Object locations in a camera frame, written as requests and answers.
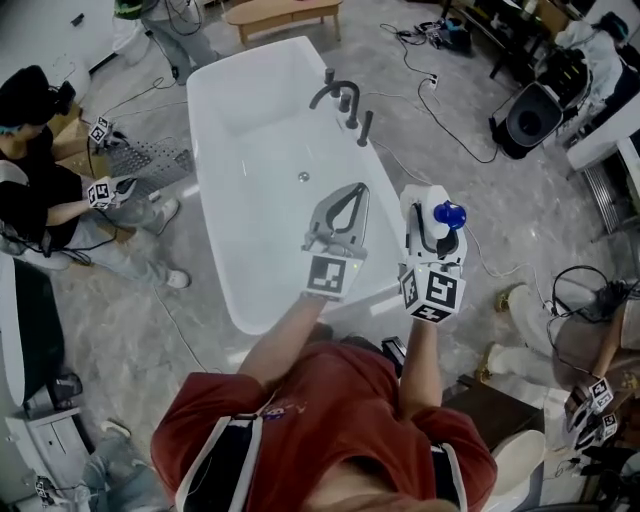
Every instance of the hat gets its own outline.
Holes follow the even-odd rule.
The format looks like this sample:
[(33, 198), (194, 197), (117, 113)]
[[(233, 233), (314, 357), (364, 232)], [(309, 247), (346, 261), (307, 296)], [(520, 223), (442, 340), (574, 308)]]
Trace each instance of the hat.
[(46, 124), (55, 111), (55, 91), (40, 66), (22, 68), (0, 87), (1, 127)]

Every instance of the black shirt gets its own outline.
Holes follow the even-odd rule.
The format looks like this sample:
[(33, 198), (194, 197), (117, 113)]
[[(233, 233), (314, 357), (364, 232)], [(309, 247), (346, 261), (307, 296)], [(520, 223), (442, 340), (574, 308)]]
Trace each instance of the black shirt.
[(46, 229), (51, 235), (51, 247), (60, 249), (71, 241), (78, 217), (60, 226), (47, 227), (47, 210), (58, 204), (80, 201), (82, 180), (55, 163), (52, 145), (53, 134), (45, 127), (40, 135), (27, 142), (24, 158), (11, 160), (0, 151), (0, 160), (16, 164), (29, 179), (28, 186), (0, 182), (0, 219), (10, 224), (20, 238), (36, 244), (42, 241)]

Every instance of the metal grate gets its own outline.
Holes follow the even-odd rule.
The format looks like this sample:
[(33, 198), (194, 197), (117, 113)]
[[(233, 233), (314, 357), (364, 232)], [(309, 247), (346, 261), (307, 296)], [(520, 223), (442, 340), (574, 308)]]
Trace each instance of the metal grate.
[(605, 175), (604, 168), (601, 165), (587, 167), (582, 171), (582, 175), (587, 180), (589, 188), (591, 188), (593, 198), (602, 214), (607, 233), (614, 233), (620, 226), (620, 217), (615, 207), (614, 197), (616, 194)]
[(194, 163), (187, 149), (168, 141), (148, 143), (127, 140), (107, 150), (111, 176), (134, 175), (138, 183), (131, 199), (147, 197), (152, 192), (186, 178)]

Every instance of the bathtub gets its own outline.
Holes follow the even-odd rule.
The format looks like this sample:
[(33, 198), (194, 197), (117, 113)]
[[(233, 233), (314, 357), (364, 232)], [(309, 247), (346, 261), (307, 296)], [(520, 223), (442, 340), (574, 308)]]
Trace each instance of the bathtub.
[(360, 129), (344, 128), (334, 100), (309, 109), (325, 67), (299, 37), (206, 66), (187, 82), (209, 242), (231, 319), (248, 334), (269, 330), (299, 296), (308, 273), (300, 247), (313, 209), (350, 183), (371, 192), (369, 255), (347, 299), (323, 316), (331, 321), (347, 306), (398, 293), (405, 231), (398, 198), (371, 143), (356, 144)]

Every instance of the gray floor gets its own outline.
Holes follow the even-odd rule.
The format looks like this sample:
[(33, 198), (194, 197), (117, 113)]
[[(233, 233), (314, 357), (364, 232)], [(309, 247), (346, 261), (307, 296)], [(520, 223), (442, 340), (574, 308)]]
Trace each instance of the gray floor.
[[(253, 36), (252, 45), (306, 35), (326, 64), (336, 68), (337, 76), (355, 81), (363, 91), (401, 94), (418, 105), (416, 87), (421, 75), (404, 66), (402, 48), (379, 24), (411, 28), (417, 22), (436, 19), (437, 13), (437, 7), (404, 0), (346, 0), (341, 8), (341, 43), (334, 40), (328, 20), (324, 25), (312, 22)], [(205, 32), (221, 53), (230, 55), (240, 50), (235, 30), (223, 21), (214, 20)], [(495, 81), (489, 79), (495, 51), (480, 36), (474, 37), (473, 57), (425, 45), (411, 47), (409, 60), (440, 77), (436, 91), (440, 104), (429, 95), (427, 101), (440, 113), (442, 122), (474, 153), (489, 158), (494, 146), (487, 117), (511, 94), (514, 84), (506, 72)], [(133, 68), (123, 59), (115, 59), (95, 74), (84, 101), (85, 117), (92, 119), (103, 113), (146, 89), (161, 75), (169, 76), (168, 66), (155, 46)], [(166, 78), (163, 85), (169, 83)], [(185, 100), (186, 91), (178, 86), (154, 90), (109, 115), (121, 116), (117, 121), (133, 137), (147, 141), (173, 137), (176, 143), (189, 147), (184, 104), (122, 116)], [(402, 99), (369, 95), (363, 99), (362, 111), (365, 108), (375, 112), (374, 139), (391, 148), (417, 175), (444, 185), (452, 198), (467, 208), (469, 225), (480, 241), (485, 260), (496, 271), (506, 272), (530, 262), (548, 298), (552, 275), (569, 265), (589, 263), (613, 275), (628, 264), (624, 257), (614, 258), (612, 242), (590, 242), (603, 227), (582, 181), (565, 179), (568, 164), (561, 152), (550, 155), (538, 148), (521, 161), (498, 154), (494, 163), (481, 165), (429, 115)], [(405, 184), (414, 182), (386, 150), (377, 150), (398, 193)], [(255, 339), (239, 332), (226, 311), (199, 195), (193, 194), (194, 183), (181, 183), (165, 194), (176, 193), (183, 207), (157, 242), (140, 234), (130, 245), (132, 250), (157, 252), (176, 268), (191, 273), (190, 288), (163, 288), (158, 294), (202, 364), (211, 371), (230, 371)], [(518, 343), (508, 318), (494, 312), (493, 301), (496, 291), (511, 283), (533, 283), (532, 272), (526, 268), (504, 279), (490, 277), (482, 268), (473, 241), (468, 241), (463, 308), (441, 329), (441, 363), (448, 383), (474, 368), (487, 343)], [(623, 241), (613, 245), (624, 248)], [(127, 282), (100, 268), (74, 267), (54, 274), (52, 279), (68, 365), (85, 386), (83, 419), (89, 433), (97, 434), (95, 426), (102, 419), (118, 418), (132, 429), (138, 447), (148, 453), (155, 426), (187, 374), (198, 370), (197, 365), (152, 288)], [(337, 326), (341, 333), (359, 332), (373, 341), (393, 334), (406, 340), (408, 328), (409, 320), (399, 310), (375, 319), (353, 318)]]

